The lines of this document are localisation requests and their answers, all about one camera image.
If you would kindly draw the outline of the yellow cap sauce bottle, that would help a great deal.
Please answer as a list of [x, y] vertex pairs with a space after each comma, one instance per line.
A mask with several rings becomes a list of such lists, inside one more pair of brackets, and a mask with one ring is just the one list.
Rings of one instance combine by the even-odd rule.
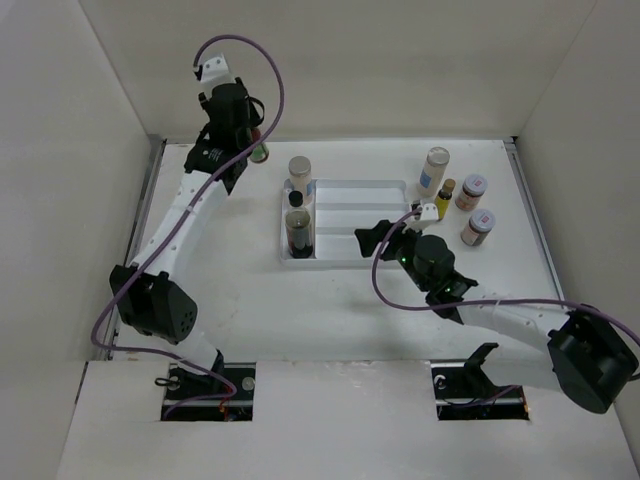
[[269, 158], [269, 149], [262, 142], [262, 133], [259, 128], [251, 129], [252, 142], [255, 143], [255, 149], [251, 152], [248, 159], [254, 164], [262, 164]]

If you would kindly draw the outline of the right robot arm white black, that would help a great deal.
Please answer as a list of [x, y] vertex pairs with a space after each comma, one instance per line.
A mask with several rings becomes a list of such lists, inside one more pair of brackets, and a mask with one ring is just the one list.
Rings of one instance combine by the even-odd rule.
[[[639, 360], [625, 341], [638, 336], [596, 308], [495, 293], [456, 270], [443, 238], [419, 233], [404, 221], [381, 220], [354, 234], [362, 257], [400, 265], [424, 294], [424, 310], [539, 352], [537, 359], [499, 361], [496, 345], [481, 345], [463, 367], [471, 393], [487, 395], [499, 384], [530, 385], [560, 391], [584, 410], [604, 414], [624, 387], [638, 380]], [[497, 367], [488, 361], [498, 361]]]

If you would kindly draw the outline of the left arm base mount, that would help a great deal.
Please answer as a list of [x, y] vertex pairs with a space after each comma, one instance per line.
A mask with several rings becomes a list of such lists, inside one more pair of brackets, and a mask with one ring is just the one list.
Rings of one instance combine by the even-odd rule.
[[154, 385], [163, 391], [160, 419], [169, 422], [248, 422], [253, 418], [256, 388], [255, 363], [226, 363], [219, 373], [236, 388], [210, 376], [171, 364]]

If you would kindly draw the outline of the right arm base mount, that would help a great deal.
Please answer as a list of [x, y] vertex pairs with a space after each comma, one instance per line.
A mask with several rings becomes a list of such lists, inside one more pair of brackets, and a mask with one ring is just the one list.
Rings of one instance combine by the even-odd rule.
[[521, 386], [496, 386], [463, 362], [436, 362], [430, 367], [440, 421], [529, 420]]

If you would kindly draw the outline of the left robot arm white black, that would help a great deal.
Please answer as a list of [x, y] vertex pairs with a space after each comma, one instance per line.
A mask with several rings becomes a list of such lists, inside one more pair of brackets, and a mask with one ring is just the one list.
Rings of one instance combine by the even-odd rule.
[[243, 81], [216, 81], [198, 96], [209, 120], [184, 164], [178, 191], [160, 226], [130, 265], [113, 268], [109, 282], [122, 322], [149, 338], [147, 352], [182, 359], [179, 378], [202, 398], [229, 392], [224, 360], [197, 326], [198, 306], [183, 288], [200, 236], [248, 166], [244, 153], [264, 120], [263, 103]]

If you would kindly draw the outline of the glass bottle black cap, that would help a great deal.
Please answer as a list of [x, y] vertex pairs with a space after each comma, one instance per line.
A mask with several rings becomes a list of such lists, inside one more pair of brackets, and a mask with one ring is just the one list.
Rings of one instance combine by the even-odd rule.
[[284, 221], [289, 253], [294, 259], [309, 258], [314, 250], [311, 214], [300, 191], [292, 190], [288, 194], [288, 202]]

